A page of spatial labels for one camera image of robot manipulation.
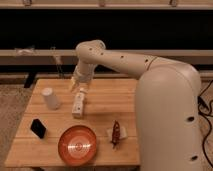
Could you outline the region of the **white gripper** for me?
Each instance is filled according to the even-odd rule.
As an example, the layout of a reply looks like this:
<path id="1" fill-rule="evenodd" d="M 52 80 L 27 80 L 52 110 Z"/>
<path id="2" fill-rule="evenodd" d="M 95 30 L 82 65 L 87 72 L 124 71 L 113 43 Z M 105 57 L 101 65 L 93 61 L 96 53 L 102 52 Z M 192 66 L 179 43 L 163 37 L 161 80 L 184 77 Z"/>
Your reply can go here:
<path id="1" fill-rule="evenodd" d="M 69 90 L 73 91 L 77 87 L 77 84 L 89 83 L 93 79 L 93 75 L 94 67 L 92 65 L 86 65 L 83 67 L 77 65 L 73 73 L 73 78 L 70 81 Z M 80 87 L 79 92 L 87 94 L 88 91 L 87 88 Z"/>

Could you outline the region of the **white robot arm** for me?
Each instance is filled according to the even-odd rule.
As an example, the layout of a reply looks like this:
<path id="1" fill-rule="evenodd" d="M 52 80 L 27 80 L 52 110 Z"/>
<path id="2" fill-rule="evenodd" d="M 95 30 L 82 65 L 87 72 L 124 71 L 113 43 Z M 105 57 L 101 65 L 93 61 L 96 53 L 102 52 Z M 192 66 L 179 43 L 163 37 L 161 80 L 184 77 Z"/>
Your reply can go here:
<path id="1" fill-rule="evenodd" d="M 135 115 L 140 171 L 203 171 L 198 95 L 201 78 L 190 64 L 108 50 L 101 40 L 76 47 L 76 83 L 92 80 L 103 65 L 137 80 Z"/>

